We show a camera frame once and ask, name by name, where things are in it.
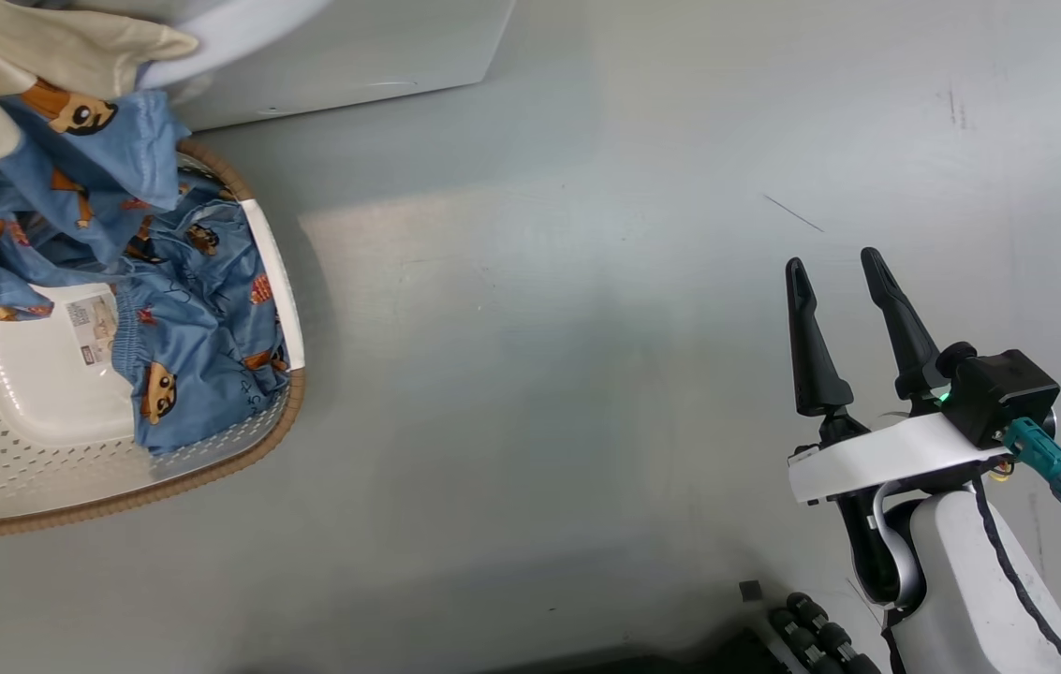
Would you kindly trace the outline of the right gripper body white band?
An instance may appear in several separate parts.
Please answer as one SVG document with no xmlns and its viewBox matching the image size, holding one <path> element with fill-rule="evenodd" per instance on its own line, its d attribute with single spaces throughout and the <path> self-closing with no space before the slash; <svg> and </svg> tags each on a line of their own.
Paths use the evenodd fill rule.
<svg viewBox="0 0 1061 674">
<path fill-rule="evenodd" d="M 847 411 L 834 411 L 818 426 L 818 442 L 788 457 L 788 485 L 799 503 L 865 495 L 885 485 L 894 494 L 954 491 L 1008 455 L 1001 444 L 974 447 L 938 413 L 872 431 Z"/>
</svg>

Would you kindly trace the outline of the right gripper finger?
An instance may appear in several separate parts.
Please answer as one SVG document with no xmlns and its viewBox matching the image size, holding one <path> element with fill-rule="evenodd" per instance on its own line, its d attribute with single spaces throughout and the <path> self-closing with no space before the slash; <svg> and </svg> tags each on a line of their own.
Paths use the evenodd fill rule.
<svg viewBox="0 0 1061 674">
<path fill-rule="evenodd" d="M 884 316 L 897 367 L 897 397 L 911 403 L 932 403 L 937 398 L 934 391 L 949 384 L 936 369 L 936 342 L 884 256 L 874 247 L 865 247 L 860 250 L 860 264 L 872 303 Z"/>
<path fill-rule="evenodd" d="M 801 417 L 825 417 L 854 402 L 854 391 L 835 370 L 818 325 L 816 291 L 799 257 L 784 266 L 788 307 L 788 342 L 794 374 L 795 409 Z"/>
</svg>

